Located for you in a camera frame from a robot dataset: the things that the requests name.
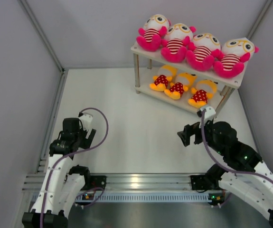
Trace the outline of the yellow dotted plush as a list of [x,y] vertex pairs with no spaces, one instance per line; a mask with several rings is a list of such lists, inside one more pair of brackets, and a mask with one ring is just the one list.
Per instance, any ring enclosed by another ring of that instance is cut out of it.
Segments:
[[153,82],[149,88],[154,91],[164,92],[168,88],[169,83],[177,74],[177,69],[170,65],[163,65],[157,71],[157,75],[153,76]]
[[192,97],[188,104],[195,108],[201,108],[208,104],[209,99],[213,98],[217,92],[217,84],[211,80],[200,80],[195,87],[191,88]]
[[170,83],[170,89],[164,90],[164,94],[173,100],[179,100],[193,85],[196,78],[196,74],[189,74],[187,72],[179,73],[174,82]]

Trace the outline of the pink striped plush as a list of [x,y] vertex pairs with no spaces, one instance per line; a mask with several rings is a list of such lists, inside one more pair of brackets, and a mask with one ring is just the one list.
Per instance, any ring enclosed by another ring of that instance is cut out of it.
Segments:
[[160,53],[168,62],[180,63],[186,57],[187,46],[192,41],[196,27],[177,23],[172,25],[162,39]]
[[208,71],[220,54],[221,45],[214,35],[195,34],[188,44],[186,62],[197,71]]
[[222,78],[233,78],[243,72],[247,63],[259,47],[247,38],[227,41],[221,49],[217,61],[213,64],[214,72]]

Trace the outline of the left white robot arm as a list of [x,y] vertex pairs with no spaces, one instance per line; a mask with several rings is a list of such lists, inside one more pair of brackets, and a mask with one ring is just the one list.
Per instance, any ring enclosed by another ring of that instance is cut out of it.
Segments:
[[36,202],[22,216],[26,228],[66,228],[70,209],[80,190],[91,186],[87,167],[73,162],[74,153],[90,148],[96,130],[93,116],[66,118],[62,131],[50,144],[47,171]]

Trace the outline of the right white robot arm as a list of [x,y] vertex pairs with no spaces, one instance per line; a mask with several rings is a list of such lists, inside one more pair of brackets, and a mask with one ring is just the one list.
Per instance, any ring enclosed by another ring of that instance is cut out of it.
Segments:
[[195,144],[203,143],[209,155],[214,150],[225,162],[215,162],[204,175],[193,175],[193,190],[228,191],[260,212],[273,227],[273,173],[252,147],[238,140],[229,123],[208,121],[201,127],[197,122],[184,126],[177,135],[185,147],[194,136]]

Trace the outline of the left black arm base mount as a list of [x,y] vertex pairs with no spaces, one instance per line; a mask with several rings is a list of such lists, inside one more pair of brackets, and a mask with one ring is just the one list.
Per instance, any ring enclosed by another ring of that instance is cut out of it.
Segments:
[[102,188],[105,189],[107,177],[105,175],[91,175],[89,189]]

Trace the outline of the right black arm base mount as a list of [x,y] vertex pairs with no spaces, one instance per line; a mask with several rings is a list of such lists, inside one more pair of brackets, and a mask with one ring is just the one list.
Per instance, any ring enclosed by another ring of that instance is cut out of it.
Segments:
[[212,183],[206,175],[191,175],[191,188],[195,191],[206,191],[212,189]]

